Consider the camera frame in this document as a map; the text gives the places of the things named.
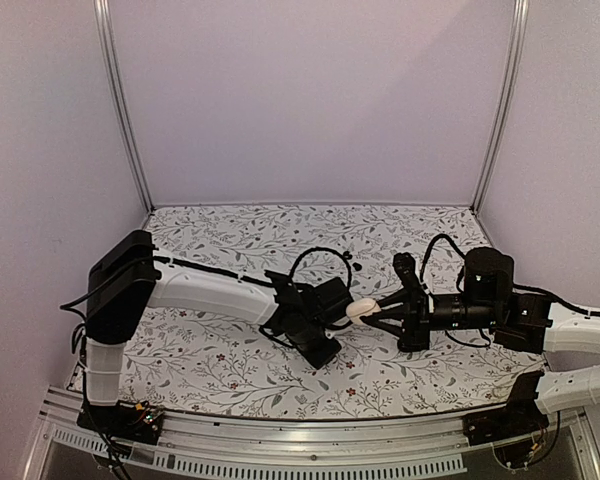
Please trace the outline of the floral patterned table mat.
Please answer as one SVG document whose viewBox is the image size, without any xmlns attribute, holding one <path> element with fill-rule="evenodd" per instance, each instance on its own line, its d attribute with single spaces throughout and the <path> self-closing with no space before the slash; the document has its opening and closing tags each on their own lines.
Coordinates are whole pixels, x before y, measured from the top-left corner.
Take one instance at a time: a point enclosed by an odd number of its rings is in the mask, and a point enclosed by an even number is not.
<svg viewBox="0 0 600 480">
<path fill-rule="evenodd" d="M 470 211 L 453 207 L 171 207 L 155 211 L 147 229 L 159 246 L 192 261 L 256 277 L 293 271 L 314 285 L 344 275 L 339 254 L 349 251 L 362 265 L 351 275 L 355 297 L 398 289 L 398 252 L 430 252 L 434 290 L 453 292 L 459 252 L 487 242 Z M 349 328 L 338 340 L 337 357 L 314 369 L 244 320 L 150 309 L 126 346 L 120 394 L 242 417 L 393 417 L 503 402 L 518 375 L 544 365 L 540 356 L 487 346 L 474 331 L 436 332 L 421 353 L 402 353 L 392 336 L 369 328 Z"/>
</svg>

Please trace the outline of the left aluminium frame post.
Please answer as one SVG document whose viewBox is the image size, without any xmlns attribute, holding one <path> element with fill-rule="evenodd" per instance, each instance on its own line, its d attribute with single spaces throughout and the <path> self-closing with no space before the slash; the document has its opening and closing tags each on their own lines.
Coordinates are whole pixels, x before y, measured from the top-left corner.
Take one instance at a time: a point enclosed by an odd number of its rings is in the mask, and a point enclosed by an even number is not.
<svg viewBox="0 0 600 480">
<path fill-rule="evenodd" d="M 94 0 L 93 6 L 105 72 L 127 162 L 141 204 L 147 213 L 151 213 L 154 211 L 155 206 L 150 194 L 147 176 L 142 165 L 126 101 L 123 79 L 116 51 L 110 5 L 107 0 Z"/>
</svg>

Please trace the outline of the front aluminium rail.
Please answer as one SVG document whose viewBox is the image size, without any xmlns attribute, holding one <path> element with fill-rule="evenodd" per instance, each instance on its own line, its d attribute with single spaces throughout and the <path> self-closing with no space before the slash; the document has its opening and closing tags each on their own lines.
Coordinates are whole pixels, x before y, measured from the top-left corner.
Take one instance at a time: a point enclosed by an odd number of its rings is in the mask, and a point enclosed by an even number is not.
<svg viewBox="0 0 600 480">
<path fill-rule="evenodd" d="M 600 454 L 582 410 L 544 435 L 541 462 L 497 462 L 470 445 L 462 413 L 336 421 L 274 421 L 168 412 L 157 444 L 125 442 L 134 479 L 600 479 Z"/>
</svg>

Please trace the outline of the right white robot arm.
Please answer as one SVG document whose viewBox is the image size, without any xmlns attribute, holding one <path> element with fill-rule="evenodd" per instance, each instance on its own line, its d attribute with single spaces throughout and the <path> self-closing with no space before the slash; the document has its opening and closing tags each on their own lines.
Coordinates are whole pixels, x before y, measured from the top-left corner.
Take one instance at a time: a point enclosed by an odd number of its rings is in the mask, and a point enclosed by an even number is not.
<svg viewBox="0 0 600 480">
<path fill-rule="evenodd" d="M 409 254 L 397 254 L 393 267 L 402 283 L 381 300 L 364 300 L 351 319 L 394 335 L 403 352 L 429 347 L 434 331 L 487 329 L 492 341 L 531 354 L 561 351 L 600 354 L 600 310 L 571 304 L 537 287 L 514 282 L 512 257 L 490 247 L 464 256 L 456 294 L 434 294 Z M 497 427 L 517 436 L 535 420 L 564 409 L 600 404 L 600 365 L 572 371 L 528 372 L 519 376 Z"/>
</svg>

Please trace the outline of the white earbud charging case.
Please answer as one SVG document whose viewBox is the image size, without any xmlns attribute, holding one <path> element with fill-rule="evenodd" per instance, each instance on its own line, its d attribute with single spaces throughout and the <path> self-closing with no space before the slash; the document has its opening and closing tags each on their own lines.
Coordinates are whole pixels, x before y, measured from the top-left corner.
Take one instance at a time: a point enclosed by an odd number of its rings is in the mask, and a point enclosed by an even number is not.
<svg viewBox="0 0 600 480">
<path fill-rule="evenodd" d="M 363 325 L 363 317 L 379 313 L 380 311 L 381 307 L 373 298 L 356 300 L 350 303 L 345 310 L 347 318 L 355 325 Z"/>
</svg>

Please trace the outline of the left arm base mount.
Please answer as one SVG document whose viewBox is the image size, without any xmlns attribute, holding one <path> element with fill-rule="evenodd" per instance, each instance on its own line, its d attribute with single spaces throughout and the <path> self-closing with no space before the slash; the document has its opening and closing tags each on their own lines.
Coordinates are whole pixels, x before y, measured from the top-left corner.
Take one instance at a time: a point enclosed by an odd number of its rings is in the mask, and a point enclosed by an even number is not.
<svg viewBox="0 0 600 480">
<path fill-rule="evenodd" d="M 95 406 L 84 400 L 77 425 L 95 432 L 105 442 L 122 439 L 155 446 L 162 433 L 164 416 L 162 406 L 153 406 L 147 401 Z"/>
</svg>

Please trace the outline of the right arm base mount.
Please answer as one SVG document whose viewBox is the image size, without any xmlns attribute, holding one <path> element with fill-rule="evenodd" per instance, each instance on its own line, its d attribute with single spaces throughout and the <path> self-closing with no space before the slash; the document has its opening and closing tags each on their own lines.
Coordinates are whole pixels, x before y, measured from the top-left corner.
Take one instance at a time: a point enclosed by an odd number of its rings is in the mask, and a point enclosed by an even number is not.
<svg viewBox="0 0 600 480">
<path fill-rule="evenodd" d="M 527 470 L 541 463 L 554 450 L 561 430 L 561 413 L 549 437 L 549 415 L 536 404 L 542 370 L 517 377 L 501 407 L 462 417 L 463 435 L 470 446 L 492 445 L 495 460 L 509 471 Z"/>
</svg>

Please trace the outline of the aluminium frame post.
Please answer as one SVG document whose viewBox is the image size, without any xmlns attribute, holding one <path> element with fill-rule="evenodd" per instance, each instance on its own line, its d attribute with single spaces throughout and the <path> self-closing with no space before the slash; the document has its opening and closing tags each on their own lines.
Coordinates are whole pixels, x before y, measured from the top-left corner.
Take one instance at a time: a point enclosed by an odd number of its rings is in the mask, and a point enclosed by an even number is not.
<svg viewBox="0 0 600 480">
<path fill-rule="evenodd" d="M 524 50 L 528 12 L 528 0 L 514 1 L 504 77 L 482 168 L 471 203 L 471 210 L 476 216 L 480 215 L 486 202 L 489 186 L 495 171 L 499 150 L 504 137 L 508 115 L 514 97 L 521 57 Z"/>
<path fill-rule="evenodd" d="M 151 213 L 154 211 L 155 206 L 150 194 L 147 176 L 142 165 L 126 101 L 123 79 L 116 51 L 110 5 L 107 0 L 94 0 L 93 6 L 105 72 L 127 162 L 141 204 L 147 213 Z"/>
</svg>

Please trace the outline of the right aluminium frame post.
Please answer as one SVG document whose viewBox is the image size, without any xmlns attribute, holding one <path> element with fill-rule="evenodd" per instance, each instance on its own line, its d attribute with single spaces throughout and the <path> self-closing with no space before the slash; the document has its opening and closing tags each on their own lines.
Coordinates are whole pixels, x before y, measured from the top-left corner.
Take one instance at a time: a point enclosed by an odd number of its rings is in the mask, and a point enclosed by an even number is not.
<svg viewBox="0 0 600 480">
<path fill-rule="evenodd" d="M 524 50 L 528 12 L 528 0 L 514 1 L 504 77 L 482 168 L 471 203 L 471 210 L 476 216 L 480 215 L 486 202 L 489 186 L 495 171 L 499 150 L 504 137 L 508 115 L 514 97 L 521 57 Z"/>
</svg>

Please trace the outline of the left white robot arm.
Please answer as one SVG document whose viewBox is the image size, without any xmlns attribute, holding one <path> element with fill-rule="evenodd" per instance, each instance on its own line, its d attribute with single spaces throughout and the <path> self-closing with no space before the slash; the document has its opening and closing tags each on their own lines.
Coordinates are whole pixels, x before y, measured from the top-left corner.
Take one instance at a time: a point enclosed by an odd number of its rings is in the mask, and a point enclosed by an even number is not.
<svg viewBox="0 0 600 480">
<path fill-rule="evenodd" d="M 335 277 L 313 286 L 295 273 L 266 271 L 262 279 L 195 263 L 154 245 L 134 230 L 89 272 L 86 294 L 61 305 L 80 305 L 84 334 L 86 400 L 91 419 L 108 434 L 128 426 L 119 405 L 123 351 L 147 308 L 179 308 L 219 314 L 257 325 L 271 341 L 299 352 L 314 368 L 340 351 L 332 332 L 347 327 L 352 278 Z"/>
</svg>

